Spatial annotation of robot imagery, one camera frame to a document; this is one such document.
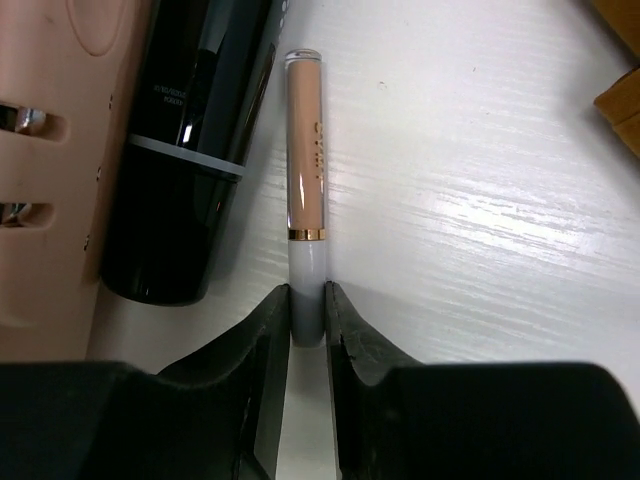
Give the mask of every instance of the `makeup tube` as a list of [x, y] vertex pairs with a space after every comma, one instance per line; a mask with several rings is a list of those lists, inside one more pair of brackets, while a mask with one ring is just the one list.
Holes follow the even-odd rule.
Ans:
[[285, 57], [287, 80], [287, 192], [291, 333], [301, 347], [324, 338], [325, 156], [322, 57], [294, 50]]
[[155, 305], [206, 293], [289, 5], [161, 0], [129, 125], [105, 284]]

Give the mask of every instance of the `black bottle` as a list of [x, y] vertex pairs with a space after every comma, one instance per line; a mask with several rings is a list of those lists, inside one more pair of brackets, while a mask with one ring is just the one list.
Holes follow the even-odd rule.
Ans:
[[287, 6], [161, 0], [102, 264], [117, 294], [186, 305], [206, 293]]

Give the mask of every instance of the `white wood grain surface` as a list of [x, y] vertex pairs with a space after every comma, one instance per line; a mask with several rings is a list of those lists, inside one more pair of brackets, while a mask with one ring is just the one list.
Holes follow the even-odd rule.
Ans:
[[[326, 60], [330, 271], [424, 362], [589, 360], [640, 405], [640, 169], [592, 107], [632, 66], [582, 0], [293, 0]], [[282, 72], [207, 298], [103, 291], [90, 349], [155, 372], [287, 279]], [[324, 351], [292, 352], [278, 478], [335, 477]]]

